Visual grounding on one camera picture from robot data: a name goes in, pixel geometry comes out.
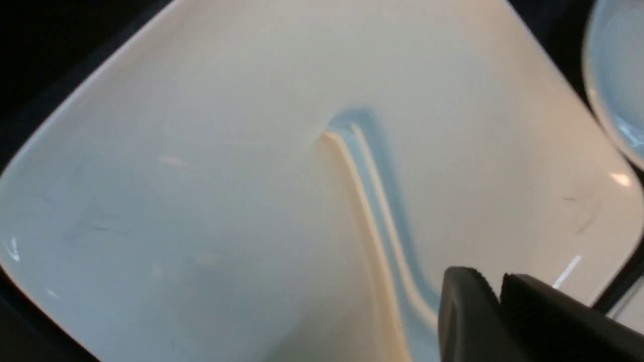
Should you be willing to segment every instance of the white ceramic bowl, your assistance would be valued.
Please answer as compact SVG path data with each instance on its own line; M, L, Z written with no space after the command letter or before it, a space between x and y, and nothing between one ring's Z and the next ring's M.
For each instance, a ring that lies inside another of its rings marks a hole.
M598 0L583 49L591 106L611 140L644 169L644 1Z
M446 267L592 303L643 216L503 0L175 0L4 171L0 263L103 361L435 361Z

